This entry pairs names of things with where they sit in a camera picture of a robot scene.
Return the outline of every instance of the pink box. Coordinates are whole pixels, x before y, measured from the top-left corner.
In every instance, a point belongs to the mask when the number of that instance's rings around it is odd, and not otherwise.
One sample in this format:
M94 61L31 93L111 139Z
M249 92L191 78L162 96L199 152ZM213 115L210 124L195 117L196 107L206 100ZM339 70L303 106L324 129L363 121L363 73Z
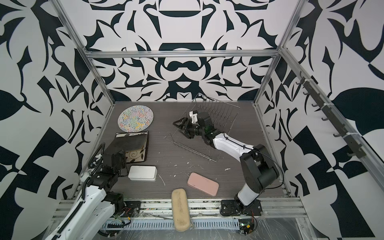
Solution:
M193 172L189 176L187 184L193 188L196 188L212 197L216 196L218 190L218 183L214 182L206 177L198 175Z

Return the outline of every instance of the patterned wallpaper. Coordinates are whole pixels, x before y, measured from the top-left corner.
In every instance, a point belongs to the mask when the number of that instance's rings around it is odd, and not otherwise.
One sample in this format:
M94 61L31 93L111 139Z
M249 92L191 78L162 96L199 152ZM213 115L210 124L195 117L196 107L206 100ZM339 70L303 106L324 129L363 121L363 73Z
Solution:
M297 0L62 0L93 51L277 48Z
M310 0L288 50L383 158L384 2ZM259 107L318 237L382 239L384 192L282 59Z
M103 58L94 63L116 101L253 100L272 57Z
M110 107L47 0L0 3L1 239L42 237Z

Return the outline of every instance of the wire basket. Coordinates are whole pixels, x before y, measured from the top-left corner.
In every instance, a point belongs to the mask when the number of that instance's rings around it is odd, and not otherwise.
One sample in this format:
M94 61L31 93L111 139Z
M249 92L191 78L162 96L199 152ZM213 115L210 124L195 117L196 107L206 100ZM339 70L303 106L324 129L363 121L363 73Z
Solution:
M189 118L189 112L194 110L209 113L214 127L229 134L239 113L240 107L199 93L179 119L183 117ZM217 162L220 158L221 151L206 145L200 136L195 136L193 139L186 138L179 132L177 127L172 128L171 133L166 136L166 139L175 145L205 157L208 160Z

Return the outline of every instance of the colorful speckled plate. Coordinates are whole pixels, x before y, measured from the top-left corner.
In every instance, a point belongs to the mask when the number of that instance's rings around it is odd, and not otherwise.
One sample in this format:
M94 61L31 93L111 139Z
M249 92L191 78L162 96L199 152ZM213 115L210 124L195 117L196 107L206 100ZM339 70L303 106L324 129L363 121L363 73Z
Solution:
M149 127L153 121L152 110L143 105L125 109L118 118L118 125L124 132L140 132Z

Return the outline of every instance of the brown work surface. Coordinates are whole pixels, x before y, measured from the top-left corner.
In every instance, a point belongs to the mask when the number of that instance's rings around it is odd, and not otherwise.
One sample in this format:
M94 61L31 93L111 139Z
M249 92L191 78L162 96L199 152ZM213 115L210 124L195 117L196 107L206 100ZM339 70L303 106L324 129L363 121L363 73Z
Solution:
M148 106L153 111L154 120L145 129L145 131L149 131L147 160L141 163L127 164L127 168L129 169L132 165L156 166L157 177L155 182L131 181L128 177L119 177L112 191L122 193L126 199L170 199L174 189L183 188L187 192L188 198L211 198L209 195L187 185L188 176L191 172L196 172L219 183L216 198L232 198L241 190L245 181L241 165L236 159L223 153L217 162L209 161L174 145L164 138L170 131L174 130L172 122L180 118L189 104L181 102L116 103L101 141L104 141L106 147L108 147L115 134L122 132L117 125L117 119L125 109L133 105ZM266 145L252 103L239 101L231 104L241 108L230 136L247 144ZM279 184L278 181L275 181L270 187ZM282 188L279 187L266 190L261 196L282 197L284 193Z

